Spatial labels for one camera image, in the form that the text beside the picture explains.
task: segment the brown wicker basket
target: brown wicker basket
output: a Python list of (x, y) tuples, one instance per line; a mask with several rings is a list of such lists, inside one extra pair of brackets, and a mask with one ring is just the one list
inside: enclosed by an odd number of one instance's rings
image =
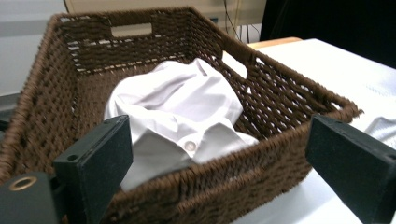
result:
[[(152, 34), (115, 37), (111, 27), (151, 23)], [(247, 68), (238, 76), (226, 50)], [(244, 107), (235, 129), (260, 140), (227, 157), (119, 191), (104, 223), (228, 223), (305, 178), (309, 121), (345, 122), (358, 108), (312, 80), (224, 34), (195, 9), (161, 8), (53, 16), (0, 150), (0, 184), (51, 162), (103, 119), (125, 77), (158, 63), (201, 58), (229, 81)]]

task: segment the white cloth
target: white cloth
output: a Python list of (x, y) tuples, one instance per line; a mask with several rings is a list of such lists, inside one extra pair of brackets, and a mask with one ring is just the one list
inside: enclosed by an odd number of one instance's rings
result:
[(161, 63), (148, 74), (125, 78), (105, 111), (105, 119), (130, 117), (134, 163), (122, 189), (256, 144), (233, 129), (242, 109), (223, 75), (200, 59)]

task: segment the metal grommet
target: metal grommet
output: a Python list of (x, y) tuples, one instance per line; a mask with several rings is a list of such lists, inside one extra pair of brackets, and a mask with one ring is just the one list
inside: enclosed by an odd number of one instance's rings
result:
[(187, 151), (195, 151), (197, 149), (197, 146), (192, 141), (187, 141), (184, 144), (184, 149), (186, 149)]
[(14, 181), (8, 188), (12, 191), (18, 191), (30, 188), (37, 181), (37, 177), (31, 175)]

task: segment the wicker basket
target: wicker basket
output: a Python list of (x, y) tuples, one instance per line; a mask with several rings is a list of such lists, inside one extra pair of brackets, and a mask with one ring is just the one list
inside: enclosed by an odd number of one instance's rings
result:
[[(111, 27), (151, 23), (152, 34), (115, 37)], [(226, 50), (247, 68), (238, 76)], [(51, 162), (103, 119), (125, 77), (158, 63), (207, 61), (229, 81), (244, 107), (235, 129), (256, 146), (151, 180), (113, 198), (104, 223), (228, 223), (305, 178), (309, 121), (345, 122), (358, 108), (312, 80), (233, 40), (195, 9), (162, 8), (61, 14), (49, 21), (0, 151), (0, 184)]]

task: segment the white table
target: white table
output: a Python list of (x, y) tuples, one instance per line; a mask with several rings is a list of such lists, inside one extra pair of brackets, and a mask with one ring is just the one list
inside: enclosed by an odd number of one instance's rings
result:
[[(396, 119), (396, 70), (317, 39), (259, 51), (354, 101), (364, 114), (352, 126), (364, 131), (374, 118)], [(243, 75), (244, 68), (226, 55), (224, 61)], [(235, 221), (240, 223), (361, 223), (333, 190), (312, 170), (288, 193)]]

